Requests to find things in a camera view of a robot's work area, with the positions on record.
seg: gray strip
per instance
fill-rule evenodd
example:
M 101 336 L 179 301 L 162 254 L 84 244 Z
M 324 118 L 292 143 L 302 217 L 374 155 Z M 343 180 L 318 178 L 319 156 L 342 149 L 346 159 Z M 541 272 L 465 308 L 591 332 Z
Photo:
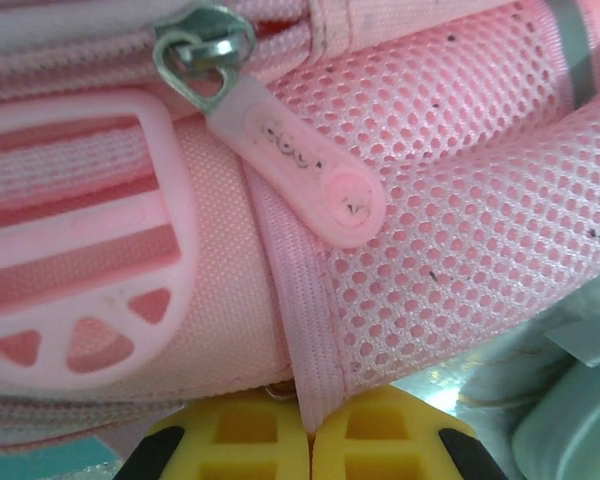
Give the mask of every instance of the gray strip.
M 573 83 L 574 106 L 580 108 L 596 93 L 587 27 L 576 0 L 547 0 L 547 4 L 558 24 Z

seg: pink backpack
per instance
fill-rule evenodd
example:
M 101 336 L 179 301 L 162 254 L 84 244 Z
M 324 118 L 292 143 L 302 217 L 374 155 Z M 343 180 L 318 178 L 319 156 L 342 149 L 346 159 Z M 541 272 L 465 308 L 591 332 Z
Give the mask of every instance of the pink backpack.
M 315 430 L 600 273 L 600 0 L 224 4 L 0 0 L 0 451 Z

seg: yellow plastic object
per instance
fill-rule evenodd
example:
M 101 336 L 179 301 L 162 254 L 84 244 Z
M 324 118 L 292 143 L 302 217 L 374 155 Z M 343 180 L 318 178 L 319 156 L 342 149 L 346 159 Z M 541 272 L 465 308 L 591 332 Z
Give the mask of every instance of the yellow plastic object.
M 316 433 L 312 480 L 463 480 L 438 434 L 445 428 L 475 437 L 465 423 L 397 388 L 368 391 Z
M 263 391 L 202 400 L 148 435 L 171 426 L 185 433 L 160 480 L 309 478 L 309 444 L 295 402 L 275 401 Z

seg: zipper pull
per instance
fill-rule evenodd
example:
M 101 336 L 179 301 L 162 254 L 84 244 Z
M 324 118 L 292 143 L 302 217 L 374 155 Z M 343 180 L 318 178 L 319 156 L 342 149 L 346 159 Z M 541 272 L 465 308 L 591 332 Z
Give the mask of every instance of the zipper pull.
M 249 162 L 322 240 L 364 245 L 380 230 L 378 175 L 298 118 L 258 80 L 240 75 L 253 52 L 251 24 L 226 7 L 200 6 L 155 27 L 160 76 L 202 111 L 217 137 Z M 215 93 L 191 82 L 219 80 Z

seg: pink plastic buckle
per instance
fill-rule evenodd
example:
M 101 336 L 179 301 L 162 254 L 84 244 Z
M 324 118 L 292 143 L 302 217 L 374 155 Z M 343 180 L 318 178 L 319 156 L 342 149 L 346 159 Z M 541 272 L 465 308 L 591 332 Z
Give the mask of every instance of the pink plastic buckle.
M 144 132 L 159 190 L 0 229 L 0 269 L 171 225 L 179 254 L 142 268 L 102 275 L 0 306 L 0 345 L 37 342 L 27 364 L 0 350 L 0 379 L 45 389 L 91 388 L 119 380 L 153 359 L 176 334 L 193 294 L 198 257 L 194 192 L 168 111 L 141 92 L 117 91 L 0 105 L 0 134 L 88 119 L 135 117 Z M 157 295 L 166 306 L 157 321 L 133 302 Z M 128 354 L 81 371 L 68 355 L 80 321 L 97 321 L 125 339 Z

